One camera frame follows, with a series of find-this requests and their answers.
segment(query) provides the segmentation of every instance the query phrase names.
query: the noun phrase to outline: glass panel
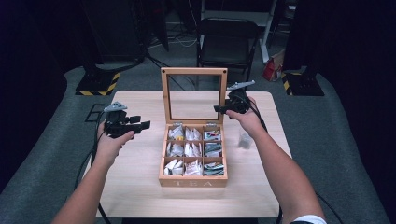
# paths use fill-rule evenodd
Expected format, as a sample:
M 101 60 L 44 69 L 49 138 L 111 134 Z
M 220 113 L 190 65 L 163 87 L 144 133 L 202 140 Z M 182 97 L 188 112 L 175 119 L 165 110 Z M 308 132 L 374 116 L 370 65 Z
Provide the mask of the glass panel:
M 219 119 L 213 108 L 219 105 L 221 76 L 168 75 L 171 119 Z

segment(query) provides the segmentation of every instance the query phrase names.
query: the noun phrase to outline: wooden box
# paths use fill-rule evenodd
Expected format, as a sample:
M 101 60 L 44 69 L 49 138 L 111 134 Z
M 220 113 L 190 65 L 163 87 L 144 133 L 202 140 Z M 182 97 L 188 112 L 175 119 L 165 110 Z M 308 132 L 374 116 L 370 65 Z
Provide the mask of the wooden box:
M 214 105 L 225 105 L 227 69 L 166 67 L 162 68 L 162 79 L 166 128 L 159 175 L 161 186 L 224 188 L 228 173 L 223 115 L 215 111 Z M 183 137 L 177 135 L 180 130 Z M 202 138 L 187 138 L 186 130 L 199 133 L 196 135 Z M 182 163 L 182 169 L 172 168 L 174 160 Z M 210 166 L 219 169 L 211 170 Z

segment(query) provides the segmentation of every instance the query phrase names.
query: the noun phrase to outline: hand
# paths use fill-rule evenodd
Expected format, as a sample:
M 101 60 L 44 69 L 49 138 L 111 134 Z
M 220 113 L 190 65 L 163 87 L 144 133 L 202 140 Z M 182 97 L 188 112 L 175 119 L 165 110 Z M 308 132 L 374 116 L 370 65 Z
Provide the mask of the hand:
M 118 138 L 111 138 L 105 133 L 105 123 L 102 122 L 98 128 L 98 148 L 93 165 L 101 165 L 107 169 L 113 165 L 116 157 L 119 155 L 123 145 L 134 137 L 134 132 L 130 131 Z
M 249 100 L 252 102 L 250 103 L 253 108 L 257 109 L 256 101 L 252 97 L 248 97 Z M 256 133 L 258 130 L 263 129 L 259 117 L 253 112 L 250 108 L 245 114 L 240 114 L 232 110 L 227 110 L 226 114 L 231 119 L 236 119 L 241 124 L 242 128 L 247 131 L 247 133 L 253 137 L 253 134 Z

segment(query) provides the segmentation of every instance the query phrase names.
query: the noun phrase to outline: forearm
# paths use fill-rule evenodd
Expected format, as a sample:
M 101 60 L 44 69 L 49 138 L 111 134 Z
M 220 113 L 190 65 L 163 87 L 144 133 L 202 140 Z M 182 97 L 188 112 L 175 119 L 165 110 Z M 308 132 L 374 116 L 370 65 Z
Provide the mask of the forearm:
M 94 223 L 107 171 L 93 165 L 52 223 Z
M 285 223 L 308 214 L 324 217 L 315 191 L 297 163 L 265 130 L 252 135 L 268 181 L 285 214 Z

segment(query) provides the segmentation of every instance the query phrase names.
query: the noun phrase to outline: yellow and black tape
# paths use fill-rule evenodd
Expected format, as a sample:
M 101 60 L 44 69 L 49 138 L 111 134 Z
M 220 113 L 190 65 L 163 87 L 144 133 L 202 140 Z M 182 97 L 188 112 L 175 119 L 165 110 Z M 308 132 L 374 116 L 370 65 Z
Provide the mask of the yellow and black tape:
M 93 95 L 110 95 L 114 88 L 116 88 L 117 81 L 120 78 L 120 73 L 117 73 L 114 75 L 114 77 L 111 80 L 110 85 L 108 86 L 107 90 L 105 91 L 76 91 L 76 95 L 85 95 L 85 96 L 93 96 Z
M 290 73 L 290 74 L 299 76 L 301 73 Z M 281 78 L 282 78 L 282 81 L 283 81 L 283 87 L 285 88 L 286 94 L 292 96 L 293 92 L 292 92 L 290 84 L 288 82 L 286 73 L 282 73 Z

